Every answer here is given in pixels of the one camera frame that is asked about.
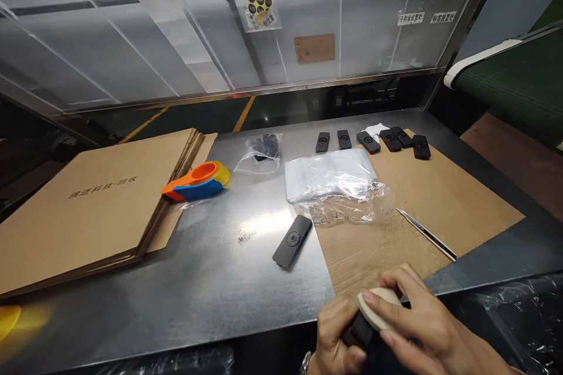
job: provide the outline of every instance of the yellow floor line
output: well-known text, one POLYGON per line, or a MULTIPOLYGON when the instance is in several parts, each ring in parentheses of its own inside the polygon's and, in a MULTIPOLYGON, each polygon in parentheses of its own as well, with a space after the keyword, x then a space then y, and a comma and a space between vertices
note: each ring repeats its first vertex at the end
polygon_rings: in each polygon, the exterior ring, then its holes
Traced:
POLYGON ((256 99, 256 96, 250 97, 250 100, 248 100, 248 103, 246 104, 245 109, 242 111, 242 114, 240 115, 239 121, 236 123, 235 128, 233 129, 233 132, 240 131, 240 128, 242 128, 242 124, 245 122, 246 116, 248 115, 248 112, 250 111, 250 108, 252 107, 252 103, 254 103, 255 99, 256 99))
POLYGON ((137 135, 140 131, 142 131, 145 127, 147 127, 150 122, 152 122, 152 121, 155 120, 157 117, 159 117, 160 115, 162 115, 162 113, 164 113, 167 109, 168 109, 168 107, 164 107, 161 111, 159 111, 158 113, 156 113, 156 114, 155 114, 154 116, 152 116, 149 120, 147 120, 145 123, 143 123, 142 125, 140 125, 137 129, 135 129, 133 132, 131 132, 131 133, 128 134, 125 138, 123 138, 121 141, 119 141, 118 144, 125 144, 126 142, 129 142, 133 136, 137 135))

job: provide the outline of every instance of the hand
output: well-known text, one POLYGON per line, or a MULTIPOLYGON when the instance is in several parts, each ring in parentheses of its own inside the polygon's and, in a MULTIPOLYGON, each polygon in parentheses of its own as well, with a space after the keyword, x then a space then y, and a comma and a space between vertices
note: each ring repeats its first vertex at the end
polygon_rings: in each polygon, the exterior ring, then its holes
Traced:
POLYGON ((358 313, 351 295, 343 295, 320 310, 317 317, 317 351, 309 360, 307 375, 353 375, 364 366, 366 354, 346 347, 340 335, 358 313))
POLYGON ((377 287, 389 287, 411 303, 411 309, 390 304, 369 291, 366 304, 397 331, 382 330, 382 340, 397 360, 419 375, 512 375, 502 357, 459 322, 435 297, 409 264, 384 271, 377 287), (421 346, 408 341, 418 340, 421 346))

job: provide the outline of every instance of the white plastic bag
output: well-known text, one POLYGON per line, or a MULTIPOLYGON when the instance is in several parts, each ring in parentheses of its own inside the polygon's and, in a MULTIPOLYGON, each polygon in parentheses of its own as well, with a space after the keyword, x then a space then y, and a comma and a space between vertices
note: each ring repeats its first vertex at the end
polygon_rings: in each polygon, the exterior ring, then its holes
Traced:
POLYGON ((287 201, 316 225, 381 222, 394 211, 392 192, 361 148, 288 161, 285 171, 287 201))
POLYGON ((280 167, 282 134, 266 134, 249 138, 247 151, 235 167, 235 172, 269 174, 280 167))

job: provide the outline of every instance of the brown cardboard mat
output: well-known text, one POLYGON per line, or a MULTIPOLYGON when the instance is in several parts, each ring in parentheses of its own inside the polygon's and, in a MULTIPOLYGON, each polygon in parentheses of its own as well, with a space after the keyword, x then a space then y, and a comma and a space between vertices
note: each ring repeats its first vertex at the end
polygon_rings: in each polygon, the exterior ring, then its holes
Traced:
POLYGON ((141 259, 166 236, 171 204, 160 190, 191 168, 203 142, 187 129, 75 157, 0 225, 0 272, 9 274, 0 297, 141 259))
MULTIPOLYGON (((410 148, 390 152, 382 143, 381 151, 368 157, 379 181, 391 189, 395 206, 458 258, 524 218, 434 147, 430 151, 430 160, 422 161, 410 148)), ((372 288, 382 270, 402 262, 409 262, 423 278, 451 262, 397 211, 375 224, 316 229, 336 294, 372 288)))

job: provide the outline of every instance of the wristwatch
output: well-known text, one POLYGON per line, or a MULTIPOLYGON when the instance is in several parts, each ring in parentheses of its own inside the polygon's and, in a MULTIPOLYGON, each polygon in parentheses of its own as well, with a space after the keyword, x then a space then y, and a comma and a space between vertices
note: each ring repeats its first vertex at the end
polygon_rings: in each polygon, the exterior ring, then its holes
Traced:
POLYGON ((301 364, 301 369, 299 370, 299 375, 307 375, 307 369, 309 368, 309 360, 311 360, 312 353, 309 351, 305 353, 303 362, 301 364))

